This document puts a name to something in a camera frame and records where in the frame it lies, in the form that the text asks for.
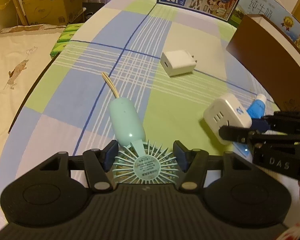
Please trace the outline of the mint green handheld fan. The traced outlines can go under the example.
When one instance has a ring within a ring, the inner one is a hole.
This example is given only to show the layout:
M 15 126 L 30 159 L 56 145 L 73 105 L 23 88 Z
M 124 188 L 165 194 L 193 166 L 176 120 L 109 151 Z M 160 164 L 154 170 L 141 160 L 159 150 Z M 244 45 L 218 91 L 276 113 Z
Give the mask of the mint green handheld fan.
M 134 103 L 121 97 L 110 77 L 102 77 L 115 99 L 109 105 L 109 115 L 120 150 L 113 163 L 113 177 L 120 184 L 176 184 L 178 164 L 168 148 L 146 139 L 145 130 Z

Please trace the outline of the brown open cardboard box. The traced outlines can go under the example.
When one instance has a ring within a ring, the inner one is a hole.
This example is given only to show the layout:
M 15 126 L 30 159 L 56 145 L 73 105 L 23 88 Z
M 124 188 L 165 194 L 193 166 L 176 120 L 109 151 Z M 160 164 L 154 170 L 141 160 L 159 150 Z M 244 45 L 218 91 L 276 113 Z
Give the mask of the brown open cardboard box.
M 282 111 L 300 111 L 300 49 L 263 15 L 245 15 L 226 47 Z

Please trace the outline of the green tissue packs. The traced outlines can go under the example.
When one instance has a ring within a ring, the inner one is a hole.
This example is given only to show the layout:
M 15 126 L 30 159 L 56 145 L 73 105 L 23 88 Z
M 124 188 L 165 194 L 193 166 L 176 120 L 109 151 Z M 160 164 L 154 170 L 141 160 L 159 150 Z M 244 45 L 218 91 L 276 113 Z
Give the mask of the green tissue packs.
M 83 24 L 84 23 L 75 23 L 66 26 L 50 51 L 50 57 L 52 59 L 65 48 L 65 46 L 69 43 L 69 41 Z

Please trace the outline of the white usb charger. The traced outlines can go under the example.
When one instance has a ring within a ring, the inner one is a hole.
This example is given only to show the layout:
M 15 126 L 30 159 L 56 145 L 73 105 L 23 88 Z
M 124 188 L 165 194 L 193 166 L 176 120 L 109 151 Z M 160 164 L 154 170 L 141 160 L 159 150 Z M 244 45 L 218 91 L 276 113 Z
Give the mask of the white usb charger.
M 192 73 L 197 60 L 186 50 L 164 51 L 160 63 L 169 77 Z

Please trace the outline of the beige bed sheet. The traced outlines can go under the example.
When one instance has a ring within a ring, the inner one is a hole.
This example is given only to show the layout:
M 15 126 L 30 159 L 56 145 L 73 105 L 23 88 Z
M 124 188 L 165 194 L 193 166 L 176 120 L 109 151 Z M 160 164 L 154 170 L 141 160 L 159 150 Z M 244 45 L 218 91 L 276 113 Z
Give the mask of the beige bed sheet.
M 0 155 L 26 94 L 51 61 L 63 27 L 40 24 L 0 32 Z

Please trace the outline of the light blue milk carton box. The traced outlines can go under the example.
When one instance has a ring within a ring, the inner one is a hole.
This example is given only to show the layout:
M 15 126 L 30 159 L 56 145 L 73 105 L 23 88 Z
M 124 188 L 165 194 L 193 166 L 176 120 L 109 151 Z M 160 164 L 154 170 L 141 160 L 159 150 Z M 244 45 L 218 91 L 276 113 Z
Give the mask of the light blue milk carton box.
M 292 41 L 300 36 L 300 23 L 275 0 L 239 0 L 228 22 L 238 27 L 245 15 L 263 15 L 279 27 Z

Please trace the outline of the white cube power socket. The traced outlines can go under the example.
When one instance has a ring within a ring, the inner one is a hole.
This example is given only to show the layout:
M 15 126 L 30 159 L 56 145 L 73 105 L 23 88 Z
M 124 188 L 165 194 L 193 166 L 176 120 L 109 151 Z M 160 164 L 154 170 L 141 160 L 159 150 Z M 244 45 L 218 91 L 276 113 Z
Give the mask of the white cube power socket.
M 222 126 L 249 128 L 252 124 L 250 115 L 231 93 L 224 94 L 214 100 L 204 111 L 203 117 L 213 134 L 223 145 L 228 145 L 230 142 L 219 136 L 218 131 Z

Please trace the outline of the checkered tablecloth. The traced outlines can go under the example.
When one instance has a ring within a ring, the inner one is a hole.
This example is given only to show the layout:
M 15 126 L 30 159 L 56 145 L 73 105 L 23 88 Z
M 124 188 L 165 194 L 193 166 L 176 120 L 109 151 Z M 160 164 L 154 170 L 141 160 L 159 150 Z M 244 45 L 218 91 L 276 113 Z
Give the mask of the checkered tablecloth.
M 134 103 L 150 142 L 175 140 L 217 154 L 203 128 L 215 98 L 232 93 L 248 107 L 264 88 L 226 51 L 235 28 L 218 19 L 155 0 L 112 0 L 77 31 L 26 100 L 0 156 L 0 195 L 15 178 L 58 151 L 77 155 L 114 138 L 109 104 Z M 192 73 L 169 77 L 164 51 L 186 50 Z

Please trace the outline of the blue ointment tube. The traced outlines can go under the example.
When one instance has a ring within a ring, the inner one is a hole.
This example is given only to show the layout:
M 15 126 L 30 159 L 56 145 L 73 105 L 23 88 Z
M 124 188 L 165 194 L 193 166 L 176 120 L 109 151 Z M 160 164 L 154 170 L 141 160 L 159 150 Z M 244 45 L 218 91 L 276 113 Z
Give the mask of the blue ointment tube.
M 264 111 L 266 107 L 266 101 L 267 98 L 264 94 L 258 94 L 256 99 L 252 102 L 252 104 L 247 109 L 247 113 L 251 118 L 257 118 L 260 119 L 262 116 L 264 116 Z M 236 150 L 243 155 L 243 157 L 247 158 L 250 151 L 248 149 L 248 146 L 246 144 L 240 144 L 237 142 L 233 143 Z

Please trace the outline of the brown cardboard shipping box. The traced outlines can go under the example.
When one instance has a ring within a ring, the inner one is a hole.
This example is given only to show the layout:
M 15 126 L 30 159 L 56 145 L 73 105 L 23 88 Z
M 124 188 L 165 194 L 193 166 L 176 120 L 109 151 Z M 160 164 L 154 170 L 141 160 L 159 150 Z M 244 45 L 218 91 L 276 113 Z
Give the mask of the brown cardboard shipping box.
M 18 0 L 29 25 L 72 23 L 82 12 L 82 0 Z

